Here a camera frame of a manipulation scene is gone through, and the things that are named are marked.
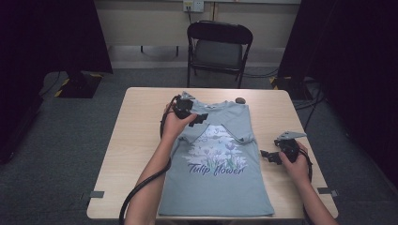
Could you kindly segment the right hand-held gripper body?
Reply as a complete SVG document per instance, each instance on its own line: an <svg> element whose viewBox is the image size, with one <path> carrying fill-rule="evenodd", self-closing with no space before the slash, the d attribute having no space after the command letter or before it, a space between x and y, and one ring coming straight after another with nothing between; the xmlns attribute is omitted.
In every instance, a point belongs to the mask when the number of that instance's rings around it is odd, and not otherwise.
<svg viewBox="0 0 398 225"><path fill-rule="evenodd" d="M299 155L299 145L296 142L296 138L306 137L306 133L299 133L295 131L285 131L274 141L274 144L278 146L282 152L285 153L287 158L291 162L295 162Z"/></svg>

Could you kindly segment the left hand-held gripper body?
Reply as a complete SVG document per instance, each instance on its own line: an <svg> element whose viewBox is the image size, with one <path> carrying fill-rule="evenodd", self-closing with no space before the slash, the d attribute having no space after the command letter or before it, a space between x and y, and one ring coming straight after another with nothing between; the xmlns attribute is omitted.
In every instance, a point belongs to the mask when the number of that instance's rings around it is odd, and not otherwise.
<svg viewBox="0 0 398 225"><path fill-rule="evenodd" d="M183 91L180 95L175 96L176 104L173 111L179 119L185 119L191 114L194 96Z"/></svg>

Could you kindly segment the light blue printed t-shirt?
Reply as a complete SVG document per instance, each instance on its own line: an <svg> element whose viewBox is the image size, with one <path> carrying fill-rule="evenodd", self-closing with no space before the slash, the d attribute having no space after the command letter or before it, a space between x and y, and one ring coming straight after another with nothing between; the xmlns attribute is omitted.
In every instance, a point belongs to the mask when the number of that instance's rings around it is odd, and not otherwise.
<svg viewBox="0 0 398 225"><path fill-rule="evenodd" d="M171 153L159 213L253 218L274 214L260 170L249 106L193 102L207 119L185 127Z"/></svg>

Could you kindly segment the person's left hand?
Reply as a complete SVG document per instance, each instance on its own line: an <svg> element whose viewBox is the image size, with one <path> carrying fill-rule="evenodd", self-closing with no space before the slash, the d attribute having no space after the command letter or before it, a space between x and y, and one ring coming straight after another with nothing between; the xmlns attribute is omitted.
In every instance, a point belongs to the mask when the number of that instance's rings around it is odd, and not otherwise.
<svg viewBox="0 0 398 225"><path fill-rule="evenodd" d="M163 112L161 140L173 142L196 117L197 115L193 113L185 119L180 119L173 111L172 105L167 104Z"/></svg>

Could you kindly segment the person's right hand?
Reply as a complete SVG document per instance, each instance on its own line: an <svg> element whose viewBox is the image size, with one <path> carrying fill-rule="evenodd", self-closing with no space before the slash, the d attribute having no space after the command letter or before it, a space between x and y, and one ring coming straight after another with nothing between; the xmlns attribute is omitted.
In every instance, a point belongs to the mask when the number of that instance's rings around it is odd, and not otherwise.
<svg viewBox="0 0 398 225"><path fill-rule="evenodd" d="M301 187L310 184L308 175L309 166L306 158L308 150L300 142L298 142L298 147L304 154L299 153L295 162L291 162L283 152L280 152L279 156L294 184L297 187Z"/></svg>

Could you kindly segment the black stand base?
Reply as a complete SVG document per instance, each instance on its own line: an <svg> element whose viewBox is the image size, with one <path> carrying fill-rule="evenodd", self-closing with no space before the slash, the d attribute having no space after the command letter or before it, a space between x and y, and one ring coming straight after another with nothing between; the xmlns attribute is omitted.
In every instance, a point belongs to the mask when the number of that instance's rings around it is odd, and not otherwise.
<svg viewBox="0 0 398 225"><path fill-rule="evenodd" d="M313 100L304 81L296 81L291 77L272 77L269 79L274 90L284 90L292 100Z"/></svg>
<svg viewBox="0 0 398 225"><path fill-rule="evenodd" d="M59 90L55 93L56 98L92 98L103 76L99 74L84 74L68 76L61 84Z"/></svg>

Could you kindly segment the black folding chair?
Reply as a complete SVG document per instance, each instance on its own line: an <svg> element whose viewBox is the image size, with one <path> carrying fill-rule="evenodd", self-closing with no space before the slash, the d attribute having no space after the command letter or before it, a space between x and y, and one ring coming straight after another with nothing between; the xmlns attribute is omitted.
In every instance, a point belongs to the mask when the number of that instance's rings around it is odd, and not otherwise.
<svg viewBox="0 0 398 225"><path fill-rule="evenodd" d="M193 22L187 29L188 71L187 86L191 85L191 71L213 71L236 76L241 87L253 33L241 24L215 21Z"/></svg>

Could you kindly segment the black curtain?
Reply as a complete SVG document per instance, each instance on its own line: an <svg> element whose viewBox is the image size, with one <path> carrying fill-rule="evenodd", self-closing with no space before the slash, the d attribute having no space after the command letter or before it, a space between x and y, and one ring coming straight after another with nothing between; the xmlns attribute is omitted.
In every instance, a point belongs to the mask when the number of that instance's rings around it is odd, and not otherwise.
<svg viewBox="0 0 398 225"><path fill-rule="evenodd" d="M398 0L301 0L279 75L320 81L398 188Z"/></svg>
<svg viewBox="0 0 398 225"><path fill-rule="evenodd" d="M113 72L94 0L0 0L0 163L42 103L50 72Z"/></svg>

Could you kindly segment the white wall outlet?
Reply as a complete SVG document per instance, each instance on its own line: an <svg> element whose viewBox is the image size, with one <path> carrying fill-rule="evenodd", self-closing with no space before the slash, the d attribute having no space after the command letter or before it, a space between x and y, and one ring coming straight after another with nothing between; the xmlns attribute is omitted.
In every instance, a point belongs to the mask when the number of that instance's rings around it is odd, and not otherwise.
<svg viewBox="0 0 398 225"><path fill-rule="evenodd" d="M203 0L183 0L183 10L185 12L198 12L204 11L205 5Z"/></svg>

